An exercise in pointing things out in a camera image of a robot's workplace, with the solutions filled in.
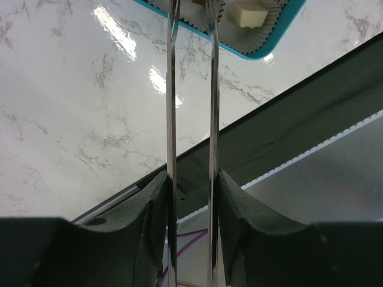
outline paper cupcake liner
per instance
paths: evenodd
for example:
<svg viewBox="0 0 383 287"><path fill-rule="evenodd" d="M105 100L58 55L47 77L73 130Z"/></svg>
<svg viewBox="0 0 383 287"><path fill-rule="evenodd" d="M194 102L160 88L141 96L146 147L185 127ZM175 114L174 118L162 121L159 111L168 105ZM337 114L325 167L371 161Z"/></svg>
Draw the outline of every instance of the paper cupcake liner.
<svg viewBox="0 0 383 287"><path fill-rule="evenodd" d="M268 10L265 22L259 28L241 28L234 19L234 0L225 0L225 10L219 27L220 41L229 47L244 53L250 54L257 51L264 45L270 36L275 23L282 11L282 4L279 1L286 0L240 0L238 2L255 2Z"/></svg>
<svg viewBox="0 0 383 287"><path fill-rule="evenodd" d="M219 7L218 19L220 20L224 11L225 2L224 0L217 1ZM166 13L169 11L169 0L148 0L148 3ZM180 3L180 19L201 32L207 32L209 30L209 18L206 7L193 3L192 0L181 0Z"/></svg>
<svg viewBox="0 0 383 287"><path fill-rule="evenodd" d="M288 0L278 0L280 4L282 4L282 7L287 4Z"/></svg>

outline food item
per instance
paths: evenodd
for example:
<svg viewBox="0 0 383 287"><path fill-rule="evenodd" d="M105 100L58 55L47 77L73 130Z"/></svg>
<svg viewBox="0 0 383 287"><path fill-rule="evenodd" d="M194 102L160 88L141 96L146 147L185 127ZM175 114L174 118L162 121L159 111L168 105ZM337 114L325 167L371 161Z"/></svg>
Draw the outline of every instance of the food item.
<svg viewBox="0 0 383 287"><path fill-rule="evenodd" d="M202 6L205 6L205 2L206 2L206 0L193 0L193 3L199 4Z"/></svg>
<svg viewBox="0 0 383 287"><path fill-rule="evenodd" d="M262 27L268 15L268 10L258 3L235 2L234 18L240 27Z"/></svg>

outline purple cable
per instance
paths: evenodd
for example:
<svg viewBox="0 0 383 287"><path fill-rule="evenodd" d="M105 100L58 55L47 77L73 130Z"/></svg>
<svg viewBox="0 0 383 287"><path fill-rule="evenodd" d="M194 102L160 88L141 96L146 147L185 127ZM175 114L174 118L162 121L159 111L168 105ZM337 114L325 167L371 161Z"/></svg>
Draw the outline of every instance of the purple cable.
<svg viewBox="0 0 383 287"><path fill-rule="evenodd" d="M193 239L191 239L191 241L189 241L188 243L185 244L184 247L182 247L180 249L180 251L177 252L177 258L181 257L186 251L188 251L194 244L196 244L197 242L201 241L203 238L205 238L207 235L208 235L208 230L207 229L204 229L204 230L200 230L200 231L193 231L194 233L197 233L197 232L200 232L196 237L194 237ZM166 267L165 271L163 272L163 281L162 281L162 285L161 287L164 287L165 286L165 282L167 281L168 279L168 268Z"/></svg>
<svg viewBox="0 0 383 287"><path fill-rule="evenodd" d="M198 235L200 233L203 233L204 231L207 231L208 229L202 229L202 230L195 230L187 233L182 233L182 234L177 234L177 238L183 238L183 237L188 237L192 235Z"/></svg>

